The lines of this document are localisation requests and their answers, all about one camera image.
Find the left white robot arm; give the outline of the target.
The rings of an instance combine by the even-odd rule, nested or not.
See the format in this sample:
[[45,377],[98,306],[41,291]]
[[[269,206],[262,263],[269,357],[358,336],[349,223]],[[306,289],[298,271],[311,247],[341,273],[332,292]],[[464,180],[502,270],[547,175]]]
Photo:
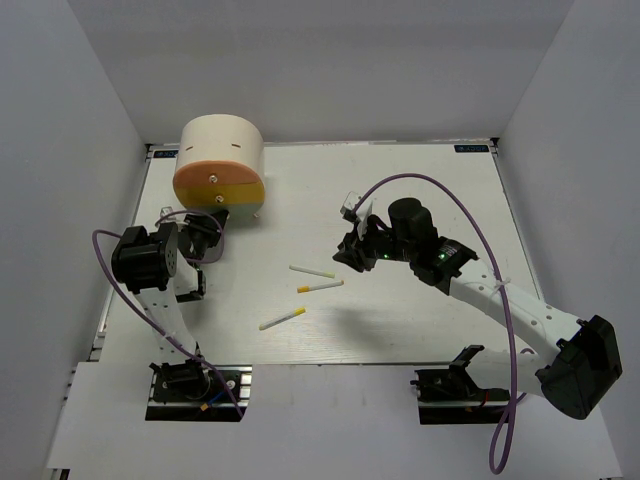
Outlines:
[[212,387],[210,370],[201,362],[198,342],[180,310],[182,303],[202,300],[206,276],[201,266],[220,255],[229,212],[184,212],[183,224],[165,213],[157,229],[127,228],[111,255],[115,281],[126,287],[153,331],[159,361],[151,365],[157,392],[188,400],[206,398]]

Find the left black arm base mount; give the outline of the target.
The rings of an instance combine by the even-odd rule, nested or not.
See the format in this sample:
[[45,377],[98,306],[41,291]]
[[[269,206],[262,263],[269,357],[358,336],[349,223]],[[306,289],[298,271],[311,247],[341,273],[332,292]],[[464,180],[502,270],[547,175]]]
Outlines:
[[153,371],[145,420],[152,422],[236,423],[250,399],[251,366],[221,366],[223,380],[193,360],[181,364],[149,365]]

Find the yellow organizer drawer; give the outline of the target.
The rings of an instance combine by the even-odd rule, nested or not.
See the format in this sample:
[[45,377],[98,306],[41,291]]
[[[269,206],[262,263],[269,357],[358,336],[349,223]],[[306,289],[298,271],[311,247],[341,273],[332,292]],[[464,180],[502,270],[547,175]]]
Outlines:
[[249,184],[207,184],[175,187],[175,195],[185,207],[205,208],[219,205],[262,204],[265,188],[261,182]]

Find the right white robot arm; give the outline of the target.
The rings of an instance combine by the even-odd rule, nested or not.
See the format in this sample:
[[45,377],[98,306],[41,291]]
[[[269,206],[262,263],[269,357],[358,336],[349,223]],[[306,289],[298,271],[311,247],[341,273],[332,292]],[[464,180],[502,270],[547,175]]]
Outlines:
[[617,338],[609,321],[563,312],[498,280],[473,250],[439,235],[430,211],[415,198],[389,206],[389,225],[371,209],[371,201],[348,194],[340,212],[353,229],[339,244],[335,261],[359,273],[372,270],[379,260],[405,262],[421,282],[510,327],[532,350],[510,354],[470,345],[443,369],[417,371],[411,383],[420,402],[506,401],[516,386],[584,420],[620,378]]

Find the grey-green organizer bottom drawer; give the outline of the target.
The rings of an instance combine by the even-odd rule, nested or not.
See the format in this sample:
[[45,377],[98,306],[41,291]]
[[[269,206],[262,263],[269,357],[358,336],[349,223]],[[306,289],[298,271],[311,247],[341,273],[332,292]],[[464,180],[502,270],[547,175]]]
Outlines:
[[264,202],[241,202],[241,203],[229,203],[223,202],[218,205],[220,210],[228,212],[231,220],[246,220],[253,218],[262,208]]

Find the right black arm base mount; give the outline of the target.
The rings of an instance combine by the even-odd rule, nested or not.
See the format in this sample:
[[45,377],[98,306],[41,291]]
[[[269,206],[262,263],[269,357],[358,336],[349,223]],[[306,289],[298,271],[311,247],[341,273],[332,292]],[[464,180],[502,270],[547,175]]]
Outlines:
[[414,371],[410,385],[417,394],[421,425],[498,423],[510,400],[509,390],[480,387],[467,372],[471,361],[484,352],[484,346],[471,345],[448,364]]

